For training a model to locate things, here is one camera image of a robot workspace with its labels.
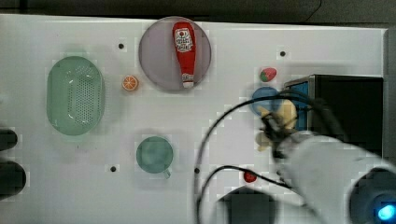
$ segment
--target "ketchup bottle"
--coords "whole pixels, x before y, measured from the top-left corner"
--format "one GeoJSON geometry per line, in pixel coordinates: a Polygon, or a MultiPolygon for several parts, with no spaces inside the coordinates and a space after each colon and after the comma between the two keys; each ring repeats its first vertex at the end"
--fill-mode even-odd
{"type": "Polygon", "coordinates": [[[194,30],[189,22],[180,21],[175,23],[172,34],[183,87],[192,88],[194,86],[196,46],[194,30]]]}

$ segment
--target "green colander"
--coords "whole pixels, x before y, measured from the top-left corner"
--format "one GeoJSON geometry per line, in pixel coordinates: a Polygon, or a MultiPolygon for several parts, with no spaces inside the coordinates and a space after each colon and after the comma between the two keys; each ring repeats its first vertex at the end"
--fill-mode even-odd
{"type": "Polygon", "coordinates": [[[49,72],[47,116],[60,133],[80,135],[101,119],[105,84],[96,66],[82,57],[67,57],[49,72]]]}

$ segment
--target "blue light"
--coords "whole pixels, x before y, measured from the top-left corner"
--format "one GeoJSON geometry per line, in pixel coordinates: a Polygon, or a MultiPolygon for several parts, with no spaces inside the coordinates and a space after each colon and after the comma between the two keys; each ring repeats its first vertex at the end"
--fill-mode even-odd
{"type": "Polygon", "coordinates": [[[396,215],[396,207],[393,205],[387,205],[381,208],[378,212],[379,219],[386,221],[390,220],[396,215]]]}

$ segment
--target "black cable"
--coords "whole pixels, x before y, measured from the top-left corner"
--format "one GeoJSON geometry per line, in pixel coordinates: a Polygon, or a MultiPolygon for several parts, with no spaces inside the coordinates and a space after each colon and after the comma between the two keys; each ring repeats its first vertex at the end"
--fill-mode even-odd
{"type": "MultiPolygon", "coordinates": [[[[287,100],[298,101],[298,102],[302,102],[302,103],[306,103],[306,104],[312,103],[312,102],[309,102],[309,100],[307,100],[307,99],[301,99],[301,98],[298,98],[298,97],[275,95],[275,96],[259,97],[259,98],[252,99],[252,100],[249,100],[249,101],[246,101],[244,103],[241,103],[239,105],[234,106],[233,108],[231,108],[228,111],[226,111],[220,118],[218,118],[215,121],[215,123],[213,123],[212,126],[207,131],[203,141],[201,142],[199,150],[198,150],[198,155],[197,155],[197,159],[196,159],[196,162],[195,162],[195,170],[200,170],[199,166],[201,165],[201,162],[202,162],[202,157],[203,157],[204,151],[205,151],[205,145],[206,145],[207,141],[209,140],[209,137],[212,134],[213,130],[219,125],[219,123],[222,120],[224,120],[225,117],[227,117],[229,114],[233,113],[236,109],[238,109],[238,108],[240,108],[242,106],[251,105],[251,104],[259,102],[259,101],[276,100],[276,99],[287,99],[287,100]]],[[[202,195],[203,191],[199,191],[198,190],[198,180],[199,180],[199,173],[196,172],[194,174],[194,180],[193,180],[194,194],[195,195],[202,195]]],[[[195,210],[196,210],[197,224],[201,224],[200,210],[199,210],[198,207],[195,207],[195,210]]]]}
{"type": "Polygon", "coordinates": [[[298,116],[298,114],[297,114],[295,118],[292,118],[292,119],[288,120],[288,122],[285,122],[285,123],[283,124],[283,126],[282,126],[282,129],[285,129],[286,127],[288,127],[288,125],[291,124],[292,122],[294,122],[295,120],[297,120],[298,117],[299,117],[299,116],[298,116]]]}
{"type": "Polygon", "coordinates": [[[306,19],[306,20],[303,21],[303,22],[309,21],[309,19],[311,19],[311,17],[312,17],[315,13],[318,12],[318,10],[321,8],[321,5],[322,5],[322,0],[320,0],[320,3],[319,3],[318,8],[308,17],[308,19],[306,19]]]}
{"type": "MultiPolygon", "coordinates": [[[[257,174],[256,172],[251,171],[251,170],[249,170],[249,169],[242,168],[242,167],[238,167],[238,166],[232,166],[232,165],[224,165],[224,166],[220,166],[220,167],[217,168],[216,170],[212,171],[212,173],[210,173],[209,177],[206,179],[206,182],[204,183],[204,185],[203,185],[203,187],[202,187],[202,192],[205,192],[205,191],[206,191],[207,187],[209,186],[209,182],[210,182],[210,180],[212,180],[213,176],[214,176],[216,173],[218,173],[218,172],[220,172],[220,171],[222,171],[222,170],[225,170],[225,169],[231,169],[231,170],[237,170],[237,171],[241,171],[241,172],[245,172],[245,173],[251,173],[252,175],[255,175],[255,176],[257,176],[258,178],[263,179],[263,180],[265,180],[265,181],[267,181],[267,182],[270,182],[270,183],[275,184],[275,185],[277,185],[277,186],[280,186],[280,187],[283,187],[283,188],[285,188],[285,189],[290,189],[290,190],[291,190],[291,187],[288,186],[287,184],[285,184],[285,183],[280,183],[280,182],[276,182],[275,180],[272,180],[272,179],[270,179],[270,178],[267,178],[267,177],[265,177],[265,176],[263,176],[263,175],[259,175],[259,174],[257,174]]],[[[197,201],[196,201],[196,208],[197,208],[197,214],[198,214],[198,215],[200,214],[200,211],[201,211],[201,203],[202,203],[203,198],[204,198],[204,194],[202,193],[202,194],[198,197],[198,199],[197,199],[197,201]]]]}
{"type": "Polygon", "coordinates": [[[312,110],[312,108],[303,108],[303,107],[301,107],[301,108],[296,108],[298,111],[304,111],[304,112],[309,112],[309,111],[311,111],[312,110]]]}
{"type": "Polygon", "coordinates": [[[344,129],[341,127],[339,120],[335,117],[334,113],[330,110],[327,106],[326,101],[323,99],[316,99],[315,101],[311,100],[308,95],[294,90],[284,90],[279,93],[279,95],[284,94],[296,94],[303,96],[305,99],[308,100],[309,105],[314,106],[317,110],[316,113],[319,115],[320,120],[324,124],[328,134],[330,136],[334,136],[335,138],[341,140],[342,142],[347,142],[347,134],[345,133],[344,129]]]}

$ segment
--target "teal cup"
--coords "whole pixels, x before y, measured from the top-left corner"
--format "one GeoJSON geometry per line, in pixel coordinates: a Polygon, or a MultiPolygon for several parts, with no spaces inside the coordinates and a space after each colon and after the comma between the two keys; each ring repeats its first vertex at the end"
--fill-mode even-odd
{"type": "Polygon", "coordinates": [[[142,170],[151,174],[163,173],[166,179],[171,176],[168,168],[173,157],[172,146],[159,136],[146,138],[136,151],[136,160],[142,170]]]}

